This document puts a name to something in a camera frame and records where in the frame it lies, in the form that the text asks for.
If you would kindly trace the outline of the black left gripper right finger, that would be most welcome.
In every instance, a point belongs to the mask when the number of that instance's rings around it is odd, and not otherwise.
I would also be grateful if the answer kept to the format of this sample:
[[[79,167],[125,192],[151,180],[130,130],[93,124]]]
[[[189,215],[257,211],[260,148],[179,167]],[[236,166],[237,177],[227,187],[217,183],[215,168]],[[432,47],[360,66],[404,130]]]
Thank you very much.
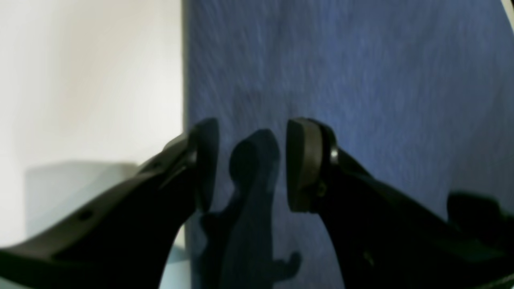
[[[448,221],[375,179],[333,130],[294,118],[286,130],[288,205],[320,216],[347,289],[512,289],[513,215],[453,191]]]

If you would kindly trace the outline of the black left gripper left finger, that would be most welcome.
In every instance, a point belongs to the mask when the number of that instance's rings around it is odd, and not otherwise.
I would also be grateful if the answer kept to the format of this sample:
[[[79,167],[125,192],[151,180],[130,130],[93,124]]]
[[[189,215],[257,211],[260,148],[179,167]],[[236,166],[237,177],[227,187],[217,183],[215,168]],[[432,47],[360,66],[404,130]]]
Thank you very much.
[[[212,201],[220,131],[208,118],[130,179],[1,250],[1,277],[33,289],[157,289],[180,227]]]

